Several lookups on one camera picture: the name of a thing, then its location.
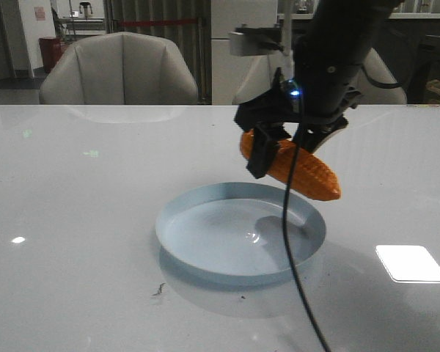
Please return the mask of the black gripper with corn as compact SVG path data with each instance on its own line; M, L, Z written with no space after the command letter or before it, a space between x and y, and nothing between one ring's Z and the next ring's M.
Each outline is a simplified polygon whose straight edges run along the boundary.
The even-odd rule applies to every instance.
M358 67L296 67L292 80L281 83L275 77L268 91L241 103L235 122L243 131L254 127L249 172L256 179L265 177L279 150L274 128L259 122L307 122L298 125L292 142L309 153L347 128L344 111L355 108L361 97L351 86L358 71Z

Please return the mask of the black robot arm with corn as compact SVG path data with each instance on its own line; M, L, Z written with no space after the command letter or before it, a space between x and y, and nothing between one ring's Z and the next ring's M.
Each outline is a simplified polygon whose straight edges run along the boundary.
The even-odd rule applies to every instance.
M230 50L252 55L252 66L235 94L235 122L252 132L247 169L271 174L280 142L315 152L346 128L346 109L359 105L353 86L379 30L397 1L321 1L303 35L294 37L290 16L270 28L241 26L230 33Z

